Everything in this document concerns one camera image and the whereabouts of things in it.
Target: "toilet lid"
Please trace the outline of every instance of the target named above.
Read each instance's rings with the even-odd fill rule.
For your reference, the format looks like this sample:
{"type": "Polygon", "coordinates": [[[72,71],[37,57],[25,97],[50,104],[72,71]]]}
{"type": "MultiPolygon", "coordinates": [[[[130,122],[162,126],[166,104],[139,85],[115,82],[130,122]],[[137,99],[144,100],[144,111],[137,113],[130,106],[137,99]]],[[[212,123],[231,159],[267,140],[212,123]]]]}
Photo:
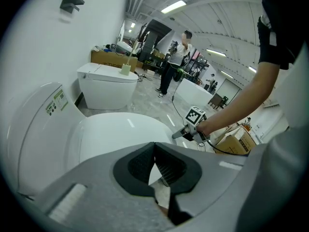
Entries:
{"type": "Polygon", "coordinates": [[[83,66],[83,72],[87,73],[87,77],[92,80],[118,82],[118,83],[135,83],[138,80],[138,76],[132,72],[129,75],[120,74],[121,69],[98,64],[96,68],[93,68],[93,64],[89,63],[83,66]]]}

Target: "cardboard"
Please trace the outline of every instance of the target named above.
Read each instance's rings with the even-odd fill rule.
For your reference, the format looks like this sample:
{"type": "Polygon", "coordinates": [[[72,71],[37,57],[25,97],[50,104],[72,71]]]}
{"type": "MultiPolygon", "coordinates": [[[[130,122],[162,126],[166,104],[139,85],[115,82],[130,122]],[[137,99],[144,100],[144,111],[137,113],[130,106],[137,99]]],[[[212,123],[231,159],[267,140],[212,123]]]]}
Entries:
{"type": "MultiPolygon", "coordinates": [[[[122,68],[122,65],[126,64],[127,60],[128,56],[123,54],[117,54],[115,52],[91,52],[91,62],[96,64],[104,64],[117,68],[122,68]]],[[[137,65],[137,58],[131,57],[129,65],[131,65],[130,71],[134,72],[137,65]]]]}
{"type": "Polygon", "coordinates": [[[157,50],[154,50],[154,52],[152,53],[152,55],[158,57],[158,58],[165,58],[165,55],[157,50]]]}
{"type": "MultiPolygon", "coordinates": [[[[255,146],[255,142],[243,126],[227,131],[216,144],[218,149],[237,155],[246,155],[255,146]]],[[[216,149],[214,151],[218,154],[224,154],[216,149]]]]}
{"type": "Polygon", "coordinates": [[[143,67],[143,62],[137,61],[136,67],[137,68],[142,68],[143,67]]]}

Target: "fluorescent light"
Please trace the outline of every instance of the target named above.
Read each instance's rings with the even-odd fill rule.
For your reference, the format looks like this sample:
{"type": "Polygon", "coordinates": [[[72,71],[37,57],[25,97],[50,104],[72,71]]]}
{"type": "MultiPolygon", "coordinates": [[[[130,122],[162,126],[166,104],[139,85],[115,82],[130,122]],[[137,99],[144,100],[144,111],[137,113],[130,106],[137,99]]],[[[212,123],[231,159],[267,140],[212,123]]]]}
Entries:
{"type": "Polygon", "coordinates": [[[168,118],[169,118],[171,124],[172,124],[173,126],[175,126],[175,124],[174,124],[174,122],[172,121],[172,119],[170,118],[170,116],[169,116],[168,114],[167,114],[167,116],[168,116],[168,118]]]}
{"type": "Polygon", "coordinates": [[[249,66],[249,70],[251,70],[251,71],[253,71],[254,73],[256,73],[256,69],[253,68],[253,67],[251,67],[251,66],[249,66]]]}
{"type": "Polygon", "coordinates": [[[231,75],[229,75],[228,73],[225,73],[225,72],[223,72],[223,71],[221,71],[223,74],[225,74],[225,75],[227,75],[228,77],[230,77],[230,78],[232,78],[232,79],[234,79],[234,77],[232,77],[231,75]]]}
{"type": "Polygon", "coordinates": [[[177,9],[179,7],[182,7],[182,6],[185,6],[186,3],[182,0],[176,2],[176,3],[173,3],[172,5],[170,5],[169,7],[165,8],[164,10],[161,10],[162,13],[166,14],[174,9],[177,9]]]}
{"type": "Polygon", "coordinates": [[[216,52],[216,51],[209,50],[209,49],[206,49],[206,50],[207,50],[208,52],[215,53],[215,54],[219,54],[219,55],[221,55],[221,56],[226,57],[226,54],[224,54],[224,53],[221,53],[221,52],[216,52]]]}

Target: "ceiling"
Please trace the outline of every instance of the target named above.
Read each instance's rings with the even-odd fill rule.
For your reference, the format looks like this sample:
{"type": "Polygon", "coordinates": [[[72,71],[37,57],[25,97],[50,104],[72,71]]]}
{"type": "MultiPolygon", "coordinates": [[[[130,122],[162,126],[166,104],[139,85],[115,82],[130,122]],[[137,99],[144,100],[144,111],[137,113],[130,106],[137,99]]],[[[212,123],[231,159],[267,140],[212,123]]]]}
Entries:
{"type": "Polygon", "coordinates": [[[178,33],[193,33],[196,47],[217,70],[246,86],[254,77],[248,66],[257,68],[259,38],[257,21],[262,14],[261,0],[183,0],[186,6],[167,14],[162,9],[179,0],[129,0],[127,19],[145,24],[155,19],[178,33]],[[226,54],[209,54],[206,49],[226,54]]]}

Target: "white toilet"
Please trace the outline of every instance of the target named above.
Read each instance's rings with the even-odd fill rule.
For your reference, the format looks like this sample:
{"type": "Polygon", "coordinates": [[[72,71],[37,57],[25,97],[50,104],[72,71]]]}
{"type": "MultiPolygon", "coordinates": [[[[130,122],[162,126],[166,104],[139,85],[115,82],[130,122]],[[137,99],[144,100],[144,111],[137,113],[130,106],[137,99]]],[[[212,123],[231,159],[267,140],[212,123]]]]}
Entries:
{"type": "MultiPolygon", "coordinates": [[[[81,162],[148,142],[175,144],[160,121],[139,114],[85,117],[60,83],[41,86],[16,112],[1,156],[14,192],[35,197],[81,162]]],[[[161,174],[153,167],[149,184],[161,174]]]]}
{"type": "Polygon", "coordinates": [[[120,74],[121,69],[88,63],[77,70],[81,91],[87,107],[99,110],[118,110],[130,103],[138,76],[120,74]]]}

